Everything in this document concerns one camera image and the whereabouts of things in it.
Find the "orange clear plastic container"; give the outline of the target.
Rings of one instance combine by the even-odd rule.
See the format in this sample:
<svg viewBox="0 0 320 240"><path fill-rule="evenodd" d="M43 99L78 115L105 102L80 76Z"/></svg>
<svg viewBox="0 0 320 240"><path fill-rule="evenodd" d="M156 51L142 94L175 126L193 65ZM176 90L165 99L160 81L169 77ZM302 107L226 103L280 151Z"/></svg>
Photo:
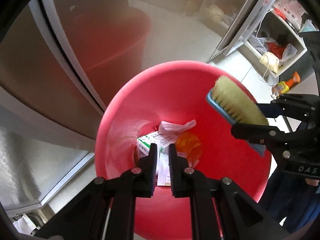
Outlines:
<svg viewBox="0 0 320 240"><path fill-rule="evenodd" d="M196 135L184 132L179 135L175 145L177 152L185 153L190 167L194 168L199 163L202 155L202 144Z"/></svg>

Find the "white green medicine box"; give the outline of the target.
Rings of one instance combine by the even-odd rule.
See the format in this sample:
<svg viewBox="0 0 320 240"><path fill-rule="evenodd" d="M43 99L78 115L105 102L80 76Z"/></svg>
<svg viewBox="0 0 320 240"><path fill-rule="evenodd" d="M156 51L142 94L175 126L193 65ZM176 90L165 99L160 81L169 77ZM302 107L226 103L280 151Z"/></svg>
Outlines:
<svg viewBox="0 0 320 240"><path fill-rule="evenodd" d="M157 155L159 157L161 153L168 151L167 148L171 141L171 136L161 135L158 131L155 131L137 138L137 152L139 153L140 157L148 156L151 144L156 144L158 152Z"/></svg>

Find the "yellow bristle blue brush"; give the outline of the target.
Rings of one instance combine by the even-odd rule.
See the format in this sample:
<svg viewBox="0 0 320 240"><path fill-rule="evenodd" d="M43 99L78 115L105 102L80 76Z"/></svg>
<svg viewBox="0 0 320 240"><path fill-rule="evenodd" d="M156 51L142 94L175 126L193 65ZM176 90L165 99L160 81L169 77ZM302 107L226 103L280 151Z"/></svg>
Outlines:
<svg viewBox="0 0 320 240"><path fill-rule="evenodd" d="M215 81L206 100L230 125L269 125L255 102L227 76L220 76Z"/></svg>

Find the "white paper leaflet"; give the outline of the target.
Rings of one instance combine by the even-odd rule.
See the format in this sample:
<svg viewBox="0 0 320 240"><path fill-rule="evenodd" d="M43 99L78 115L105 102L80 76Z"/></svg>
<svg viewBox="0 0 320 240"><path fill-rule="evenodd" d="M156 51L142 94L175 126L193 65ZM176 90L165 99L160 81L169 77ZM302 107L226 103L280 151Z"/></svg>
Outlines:
<svg viewBox="0 0 320 240"><path fill-rule="evenodd" d="M158 133L159 135L180 135L196 126L196 120L191 120L185 124L174 124L167 121L161 121Z"/></svg>

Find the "red trash bin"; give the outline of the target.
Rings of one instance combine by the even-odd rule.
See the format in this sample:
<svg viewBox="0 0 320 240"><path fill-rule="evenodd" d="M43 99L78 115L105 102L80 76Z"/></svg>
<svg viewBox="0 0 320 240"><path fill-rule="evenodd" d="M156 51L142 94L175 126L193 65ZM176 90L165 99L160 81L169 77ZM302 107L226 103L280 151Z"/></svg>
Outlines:
<svg viewBox="0 0 320 240"><path fill-rule="evenodd" d="M261 157L245 141L231 135L229 123L206 100L224 71L196 61L172 61L132 78L109 104L98 129L95 168L100 177L120 176L136 163L138 137L158 129L162 121L195 127L178 136L177 151L205 176L229 177L259 200L271 167L269 152Z"/></svg>

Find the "orange spray bottle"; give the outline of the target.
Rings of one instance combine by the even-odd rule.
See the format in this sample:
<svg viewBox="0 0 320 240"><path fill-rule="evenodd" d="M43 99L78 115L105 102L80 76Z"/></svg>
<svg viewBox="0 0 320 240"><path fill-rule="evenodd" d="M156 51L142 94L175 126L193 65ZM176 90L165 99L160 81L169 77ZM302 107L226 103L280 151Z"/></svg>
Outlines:
<svg viewBox="0 0 320 240"><path fill-rule="evenodd" d="M272 87L272 98L277 99L281 94L287 93L294 85L300 83L300 75L295 71L291 79L280 81Z"/></svg>

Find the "white shelf unit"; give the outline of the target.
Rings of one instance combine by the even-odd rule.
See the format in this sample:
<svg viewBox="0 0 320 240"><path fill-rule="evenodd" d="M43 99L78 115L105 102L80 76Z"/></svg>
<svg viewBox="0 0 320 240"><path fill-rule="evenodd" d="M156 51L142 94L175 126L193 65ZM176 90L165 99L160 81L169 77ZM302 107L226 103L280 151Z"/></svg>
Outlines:
<svg viewBox="0 0 320 240"><path fill-rule="evenodd" d="M227 56L240 48L261 74L266 73L277 79L286 72L307 52L307 47L291 22L276 13L276 1L246 0L214 54L223 53ZM290 58L285 57L284 62L280 61L276 72L260 62L260 58L268 51L267 44L273 41L291 44L296 52Z"/></svg>

